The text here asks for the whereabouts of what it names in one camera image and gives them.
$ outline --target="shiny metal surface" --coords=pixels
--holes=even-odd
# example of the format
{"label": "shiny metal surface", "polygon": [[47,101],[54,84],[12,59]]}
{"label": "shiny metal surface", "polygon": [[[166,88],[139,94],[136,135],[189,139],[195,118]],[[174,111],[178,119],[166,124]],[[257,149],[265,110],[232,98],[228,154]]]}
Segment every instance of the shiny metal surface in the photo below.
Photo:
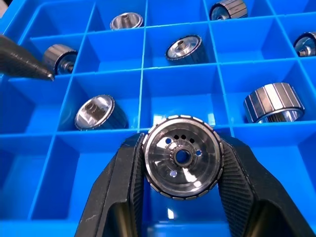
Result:
{"label": "shiny metal surface", "polygon": [[222,148],[216,132],[200,119],[183,115],[165,118],[143,141],[147,180],[166,197],[197,198],[220,178]]}
{"label": "shiny metal surface", "polygon": [[207,55],[200,36],[186,36],[178,39],[168,48],[166,54],[168,61],[177,64],[207,63]]}
{"label": "shiny metal surface", "polygon": [[127,118],[112,96],[98,95],[82,105],[75,125],[79,130],[125,128]]}
{"label": "shiny metal surface", "polygon": [[212,21],[247,17],[247,7],[243,0],[223,0],[214,4],[209,18]]}
{"label": "shiny metal surface", "polygon": [[63,44],[54,44],[49,47],[43,57],[55,74],[69,74],[73,72],[78,52]]}
{"label": "shiny metal surface", "polygon": [[294,42],[294,48],[299,57],[316,55],[316,32],[306,32]]}
{"label": "shiny metal surface", "polygon": [[244,100],[248,122],[293,122],[304,115],[304,106],[287,83],[268,84]]}
{"label": "shiny metal surface", "polygon": [[141,15],[134,12],[126,12],[116,16],[110,23],[112,30],[138,28],[143,25],[143,18]]}

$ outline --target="metal roller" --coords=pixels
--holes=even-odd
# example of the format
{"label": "metal roller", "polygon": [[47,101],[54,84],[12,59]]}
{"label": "metal roller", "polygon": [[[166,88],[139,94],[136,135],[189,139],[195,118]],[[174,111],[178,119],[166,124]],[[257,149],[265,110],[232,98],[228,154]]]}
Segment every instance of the metal roller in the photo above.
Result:
{"label": "metal roller", "polygon": [[208,62],[202,38],[196,35],[186,36],[172,43],[165,56],[168,61],[175,64]]}
{"label": "metal roller", "polygon": [[134,12],[126,12],[116,16],[110,23],[112,30],[138,28],[143,25],[143,18],[141,15]]}
{"label": "metal roller", "polygon": [[162,195],[190,200],[212,189],[223,172],[223,147],[216,132],[191,116],[170,116],[143,141],[147,180]]}
{"label": "metal roller", "polygon": [[82,105],[75,117],[79,130],[117,129],[127,127],[124,111],[112,96],[98,95]]}
{"label": "metal roller", "polygon": [[43,57],[43,63],[47,64],[55,74],[69,74],[73,72],[78,52],[63,44],[54,44],[49,47]]}
{"label": "metal roller", "polygon": [[306,32],[294,42],[294,48],[299,57],[316,55],[316,32]]}
{"label": "metal roller", "polygon": [[293,122],[305,110],[294,88],[283,82],[260,87],[245,98],[243,105],[250,123]]}
{"label": "metal roller", "polygon": [[247,7],[242,0],[223,0],[214,4],[209,18],[212,21],[247,17]]}

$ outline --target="stainless steel part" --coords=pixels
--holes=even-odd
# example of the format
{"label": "stainless steel part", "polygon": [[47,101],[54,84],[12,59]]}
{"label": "stainless steel part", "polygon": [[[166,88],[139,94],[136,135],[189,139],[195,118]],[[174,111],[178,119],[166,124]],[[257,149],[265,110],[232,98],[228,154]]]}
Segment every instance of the stainless steel part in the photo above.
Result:
{"label": "stainless steel part", "polygon": [[88,100],[75,117],[79,130],[125,128],[127,123],[125,113],[110,95],[98,95]]}
{"label": "stainless steel part", "polygon": [[223,0],[211,7],[209,18],[212,21],[247,17],[247,7],[243,0]]}
{"label": "stainless steel part", "polygon": [[304,106],[287,83],[268,84],[244,100],[248,122],[293,122],[304,115]]}
{"label": "stainless steel part", "polygon": [[168,48],[166,59],[176,64],[207,63],[207,54],[200,36],[185,36]]}
{"label": "stainless steel part", "polygon": [[116,16],[110,23],[112,30],[125,28],[138,28],[143,25],[143,18],[141,15],[134,12],[126,12]]}
{"label": "stainless steel part", "polygon": [[217,133],[191,116],[170,116],[143,141],[147,180],[162,195],[195,199],[212,189],[223,172],[223,146]]}
{"label": "stainless steel part", "polygon": [[294,48],[299,57],[316,55],[316,32],[305,32],[294,42]]}
{"label": "stainless steel part", "polygon": [[54,44],[49,47],[43,57],[55,74],[69,74],[73,72],[78,52],[63,44]]}

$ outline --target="blue plastic organizer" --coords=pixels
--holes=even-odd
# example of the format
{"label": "blue plastic organizer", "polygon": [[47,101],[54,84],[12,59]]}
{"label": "blue plastic organizer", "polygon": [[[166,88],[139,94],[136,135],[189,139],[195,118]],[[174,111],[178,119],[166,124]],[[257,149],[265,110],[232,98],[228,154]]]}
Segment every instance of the blue plastic organizer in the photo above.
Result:
{"label": "blue plastic organizer", "polygon": [[[91,185],[123,140],[164,116],[198,117],[249,144],[284,185],[316,232],[316,57],[292,44],[316,31],[316,0],[244,0],[248,18],[211,22],[216,0],[14,0],[0,32],[41,59],[54,43],[79,51],[74,73],[55,82],[0,78],[0,236],[72,236]],[[145,27],[111,31],[137,12]],[[210,62],[171,66],[167,47],[203,39]],[[301,121],[248,124],[242,106],[272,82],[295,87]],[[110,94],[129,129],[77,131],[74,117],[92,96]],[[230,236],[218,188],[174,201],[145,181],[147,237]]]}

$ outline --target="knurled metal roller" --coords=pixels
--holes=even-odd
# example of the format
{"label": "knurled metal roller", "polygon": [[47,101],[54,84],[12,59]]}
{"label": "knurled metal roller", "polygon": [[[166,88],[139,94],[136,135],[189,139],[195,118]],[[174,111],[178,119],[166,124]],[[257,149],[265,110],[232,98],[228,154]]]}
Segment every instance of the knurled metal roller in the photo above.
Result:
{"label": "knurled metal roller", "polygon": [[78,52],[63,44],[54,44],[49,47],[43,57],[43,63],[47,64],[56,75],[70,74],[73,72]]}
{"label": "knurled metal roller", "polygon": [[214,4],[209,18],[212,21],[247,17],[247,7],[242,0],[223,0]]}
{"label": "knurled metal roller", "polygon": [[112,30],[138,28],[143,25],[141,15],[134,12],[126,12],[116,16],[110,23]]}
{"label": "knurled metal roller", "polygon": [[304,106],[288,83],[268,84],[253,91],[244,100],[250,123],[293,122],[304,115]]}
{"label": "knurled metal roller", "polygon": [[299,57],[316,55],[316,32],[305,32],[294,42],[294,48]]}
{"label": "knurled metal roller", "polygon": [[174,64],[208,63],[202,38],[196,35],[185,36],[172,43],[165,56]]}
{"label": "knurled metal roller", "polygon": [[220,137],[195,117],[163,119],[149,130],[143,150],[151,187],[175,200],[191,200],[208,193],[223,172]]}
{"label": "knurled metal roller", "polygon": [[126,115],[110,95],[98,95],[82,105],[75,117],[79,130],[126,128]]}

